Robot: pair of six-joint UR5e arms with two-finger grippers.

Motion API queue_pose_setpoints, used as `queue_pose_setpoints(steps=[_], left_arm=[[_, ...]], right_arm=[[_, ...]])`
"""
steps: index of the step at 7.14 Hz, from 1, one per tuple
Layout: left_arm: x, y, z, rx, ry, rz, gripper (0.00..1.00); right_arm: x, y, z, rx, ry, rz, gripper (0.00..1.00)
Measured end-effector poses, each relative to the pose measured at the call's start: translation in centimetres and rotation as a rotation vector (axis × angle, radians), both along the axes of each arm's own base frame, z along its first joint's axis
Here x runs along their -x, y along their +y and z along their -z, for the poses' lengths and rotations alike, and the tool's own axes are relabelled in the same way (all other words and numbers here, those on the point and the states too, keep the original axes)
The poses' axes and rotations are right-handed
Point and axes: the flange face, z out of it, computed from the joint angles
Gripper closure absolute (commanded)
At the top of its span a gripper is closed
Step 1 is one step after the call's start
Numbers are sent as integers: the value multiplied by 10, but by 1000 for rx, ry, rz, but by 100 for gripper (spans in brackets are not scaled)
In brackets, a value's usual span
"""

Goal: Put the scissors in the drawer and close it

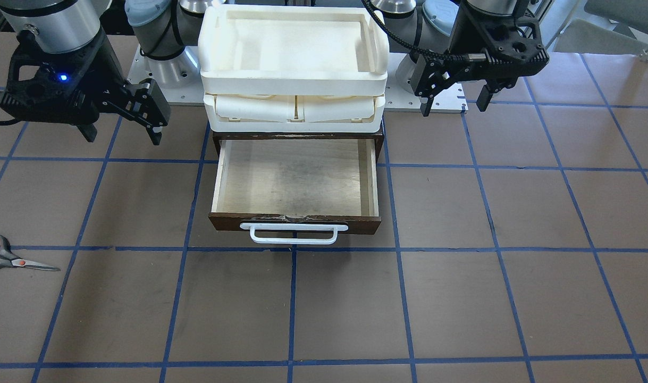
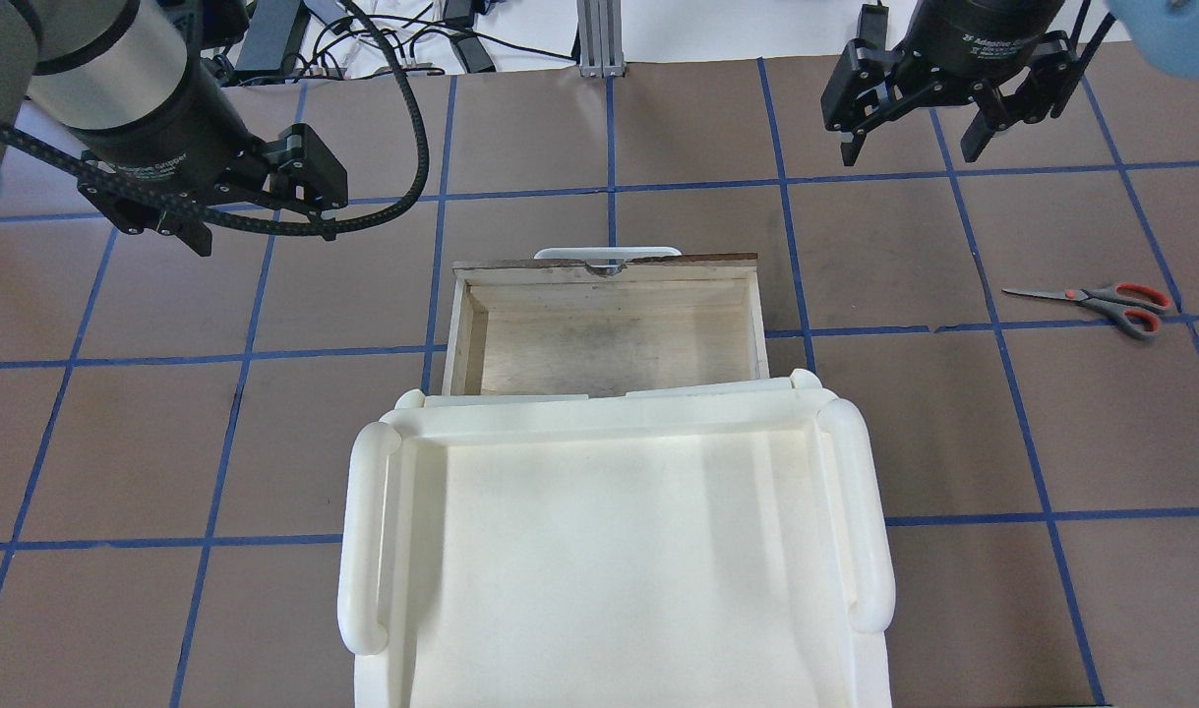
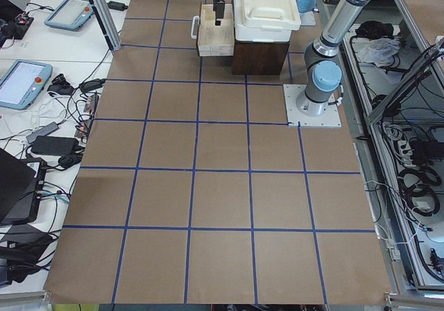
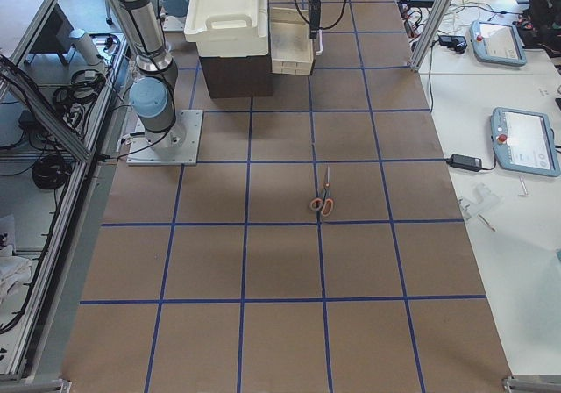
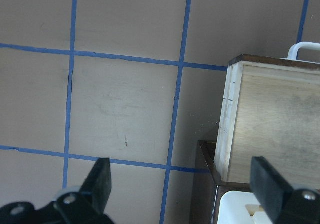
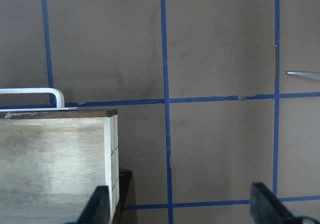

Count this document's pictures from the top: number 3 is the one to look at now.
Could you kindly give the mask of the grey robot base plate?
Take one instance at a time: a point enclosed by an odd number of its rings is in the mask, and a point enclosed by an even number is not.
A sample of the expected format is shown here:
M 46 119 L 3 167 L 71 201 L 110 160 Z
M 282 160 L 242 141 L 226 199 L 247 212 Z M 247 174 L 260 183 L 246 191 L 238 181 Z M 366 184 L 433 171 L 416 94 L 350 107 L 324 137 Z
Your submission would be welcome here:
M 284 84 L 284 101 L 289 127 L 340 128 L 339 104 L 332 92 L 329 100 L 314 103 L 305 96 L 306 85 Z

